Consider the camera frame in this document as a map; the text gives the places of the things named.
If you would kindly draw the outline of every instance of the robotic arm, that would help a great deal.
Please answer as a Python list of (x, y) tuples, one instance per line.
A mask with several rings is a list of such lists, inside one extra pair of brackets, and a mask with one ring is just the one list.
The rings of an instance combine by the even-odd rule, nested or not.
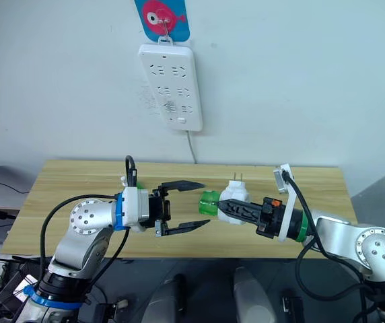
[(203, 184), (186, 180), (167, 182), (149, 194), (137, 188), (137, 170), (130, 156), (126, 158), (126, 168), (127, 177), (122, 179), (125, 189), (115, 201), (87, 199), (74, 206), (67, 233), (45, 276), (35, 288), (26, 287), (24, 292), (29, 298), (14, 322), (75, 322), (114, 231), (131, 228), (143, 232), (154, 227), (155, 235), (162, 237), (189, 232), (209, 222), (181, 223), (173, 229), (167, 224), (171, 219), (168, 191), (194, 190), (204, 187)]
[[(289, 193), (286, 205), (265, 197), (262, 205), (225, 200), (219, 201), (218, 207), (230, 217), (255, 224), (258, 235), (277, 236), (280, 242), (291, 238), (307, 245), (313, 239), (311, 225), (303, 210), (294, 209), (296, 194), (286, 176), (293, 180), (287, 164), (275, 170), (279, 192)], [(375, 302), (385, 322), (385, 227), (353, 225), (337, 215), (317, 210), (311, 214), (325, 251), (359, 268), (365, 284), (373, 291), (367, 297)], [(316, 244), (312, 249), (320, 251)]]

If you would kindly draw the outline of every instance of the orange component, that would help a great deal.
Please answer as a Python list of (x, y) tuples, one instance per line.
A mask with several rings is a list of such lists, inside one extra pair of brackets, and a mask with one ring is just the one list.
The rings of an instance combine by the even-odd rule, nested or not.
[(272, 205), (273, 205), (274, 207), (279, 207), (279, 206), (281, 206), (281, 201), (273, 200), (273, 201), (272, 201)]

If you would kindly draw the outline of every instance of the white power strip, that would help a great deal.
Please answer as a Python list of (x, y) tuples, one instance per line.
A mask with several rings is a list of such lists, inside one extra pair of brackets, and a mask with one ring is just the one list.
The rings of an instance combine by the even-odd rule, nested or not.
[(203, 121), (192, 50), (144, 44), (139, 57), (166, 124), (176, 130), (200, 131)]

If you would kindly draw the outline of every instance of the pink fish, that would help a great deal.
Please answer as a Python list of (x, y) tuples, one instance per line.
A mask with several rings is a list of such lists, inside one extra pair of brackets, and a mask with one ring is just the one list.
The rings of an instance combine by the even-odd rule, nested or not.
[(175, 13), (167, 5), (158, 0), (145, 2), (141, 9), (141, 14), (145, 19), (147, 27), (159, 35), (166, 34), (163, 22), (166, 23), (169, 33), (174, 29), (177, 21), (186, 22), (184, 15), (176, 17)]

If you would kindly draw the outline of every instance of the blue hanging tag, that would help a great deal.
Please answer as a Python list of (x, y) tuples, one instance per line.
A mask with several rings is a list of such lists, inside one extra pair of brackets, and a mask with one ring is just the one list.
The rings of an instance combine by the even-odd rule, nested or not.
[(135, 3), (150, 40), (157, 42), (166, 31), (174, 42), (184, 42), (190, 37), (185, 0), (135, 0)]

